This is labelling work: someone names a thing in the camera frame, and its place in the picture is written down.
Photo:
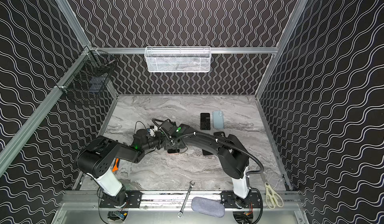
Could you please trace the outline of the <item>white scissors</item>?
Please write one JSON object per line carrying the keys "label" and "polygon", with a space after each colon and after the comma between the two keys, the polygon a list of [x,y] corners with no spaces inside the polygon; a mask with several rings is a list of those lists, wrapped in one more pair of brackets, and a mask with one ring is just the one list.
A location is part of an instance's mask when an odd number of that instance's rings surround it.
{"label": "white scissors", "polygon": [[266,190],[266,204],[269,209],[282,208],[284,206],[283,198],[272,188],[268,182],[264,182]]}

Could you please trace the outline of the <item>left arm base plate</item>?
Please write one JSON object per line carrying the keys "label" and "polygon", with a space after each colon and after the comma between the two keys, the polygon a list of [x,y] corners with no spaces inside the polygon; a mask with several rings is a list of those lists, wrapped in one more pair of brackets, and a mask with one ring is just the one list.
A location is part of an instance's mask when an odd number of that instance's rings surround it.
{"label": "left arm base plate", "polygon": [[117,196],[112,197],[103,194],[99,207],[100,208],[139,208],[143,193],[140,191],[126,191],[124,194],[120,192]]}

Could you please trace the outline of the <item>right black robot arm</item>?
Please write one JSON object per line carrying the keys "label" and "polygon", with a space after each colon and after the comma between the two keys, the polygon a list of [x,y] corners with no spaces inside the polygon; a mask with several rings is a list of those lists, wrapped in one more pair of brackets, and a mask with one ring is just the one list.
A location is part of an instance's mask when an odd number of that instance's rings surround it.
{"label": "right black robot arm", "polygon": [[174,147],[186,144],[217,156],[223,171],[232,179],[234,194],[241,199],[248,196],[250,187],[246,172],[250,156],[236,136],[215,136],[200,132],[185,124],[177,126],[169,120],[158,125],[158,129]]}

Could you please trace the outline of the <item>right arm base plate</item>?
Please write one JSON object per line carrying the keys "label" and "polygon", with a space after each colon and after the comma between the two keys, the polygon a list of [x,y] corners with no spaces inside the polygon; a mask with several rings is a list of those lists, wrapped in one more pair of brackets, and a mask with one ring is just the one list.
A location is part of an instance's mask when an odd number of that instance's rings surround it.
{"label": "right arm base plate", "polygon": [[262,197],[256,191],[250,191],[244,199],[235,195],[233,191],[223,191],[220,196],[220,201],[225,208],[249,209],[252,206],[253,209],[258,209],[263,205]]}

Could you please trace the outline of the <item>black phone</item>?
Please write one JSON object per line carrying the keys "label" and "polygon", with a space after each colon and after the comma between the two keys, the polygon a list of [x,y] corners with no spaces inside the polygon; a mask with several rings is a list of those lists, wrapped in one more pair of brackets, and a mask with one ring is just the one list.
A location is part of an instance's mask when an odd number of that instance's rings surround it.
{"label": "black phone", "polygon": [[180,152],[180,149],[168,149],[167,153],[168,154],[177,154]]}
{"label": "black phone", "polygon": [[203,153],[204,156],[210,156],[210,155],[212,155],[212,153],[210,153],[210,152],[208,152],[208,151],[206,151],[206,150],[202,150],[202,153]]}

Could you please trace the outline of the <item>black phone case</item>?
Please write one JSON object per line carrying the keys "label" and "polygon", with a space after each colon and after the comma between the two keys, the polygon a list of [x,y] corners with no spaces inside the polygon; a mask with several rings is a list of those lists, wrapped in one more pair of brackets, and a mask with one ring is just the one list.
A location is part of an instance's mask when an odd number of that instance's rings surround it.
{"label": "black phone case", "polygon": [[225,132],[215,132],[215,133],[214,133],[214,136],[225,137],[226,134],[225,134]]}

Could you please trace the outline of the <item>pale blue phone case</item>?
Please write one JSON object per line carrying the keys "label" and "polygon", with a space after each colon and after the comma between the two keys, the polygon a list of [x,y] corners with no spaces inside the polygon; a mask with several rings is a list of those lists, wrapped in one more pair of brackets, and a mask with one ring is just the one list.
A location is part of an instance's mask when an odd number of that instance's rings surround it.
{"label": "pale blue phone case", "polygon": [[222,111],[213,112],[213,126],[215,129],[224,129],[224,114]]}

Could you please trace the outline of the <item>silver wrench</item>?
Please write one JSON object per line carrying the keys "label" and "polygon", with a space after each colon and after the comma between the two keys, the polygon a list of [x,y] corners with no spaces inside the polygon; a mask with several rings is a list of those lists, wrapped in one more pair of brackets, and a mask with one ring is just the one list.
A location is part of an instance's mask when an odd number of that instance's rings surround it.
{"label": "silver wrench", "polygon": [[182,217],[183,217],[183,215],[184,215],[184,209],[185,209],[185,207],[186,207],[186,204],[187,204],[187,201],[188,201],[188,199],[189,199],[190,193],[191,193],[191,191],[192,191],[192,189],[193,189],[194,186],[195,186],[195,182],[190,181],[190,182],[189,182],[189,188],[188,188],[188,190],[187,190],[187,193],[186,193],[185,199],[184,199],[184,201],[183,201],[182,207],[181,207],[180,211],[178,212],[178,218],[182,218]]}

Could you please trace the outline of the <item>orange handled adjustable wrench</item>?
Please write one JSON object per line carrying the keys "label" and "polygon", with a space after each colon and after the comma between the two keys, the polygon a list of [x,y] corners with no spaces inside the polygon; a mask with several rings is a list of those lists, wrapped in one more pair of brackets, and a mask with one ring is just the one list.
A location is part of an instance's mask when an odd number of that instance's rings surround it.
{"label": "orange handled adjustable wrench", "polygon": [[117,172],[119,170],[119,165],[120,165],[120,159],[116,158],[113,165],[112,172]]}

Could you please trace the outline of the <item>grey cloth pad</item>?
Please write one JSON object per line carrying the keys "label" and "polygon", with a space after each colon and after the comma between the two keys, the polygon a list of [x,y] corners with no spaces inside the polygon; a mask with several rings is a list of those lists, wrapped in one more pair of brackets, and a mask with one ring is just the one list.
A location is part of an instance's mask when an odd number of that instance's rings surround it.
{"label": "grey cloth pad", "polygon": [[192,199],[191,207],[194,212],[216,218],[222,218],[225,215],[224,205],[211,199],[195,197]]}

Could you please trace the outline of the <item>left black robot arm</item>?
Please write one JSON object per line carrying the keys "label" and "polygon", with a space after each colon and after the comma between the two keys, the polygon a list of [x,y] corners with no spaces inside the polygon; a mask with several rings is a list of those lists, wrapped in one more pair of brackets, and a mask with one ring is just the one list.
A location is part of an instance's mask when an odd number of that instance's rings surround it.
{"label": "left black robot arm", "polygon": [[131,145],[113,139],[98,136],[80,150],[76,160],[78,168],[98,184],[103,192],[102,198],[112,206],[123,207],[127,201],[125,186],[114,176],[111,165],[116,160],[139,163],[150,151],[159,150],[164,138],[155,133],[149,134],[145,129],[133,135]]}

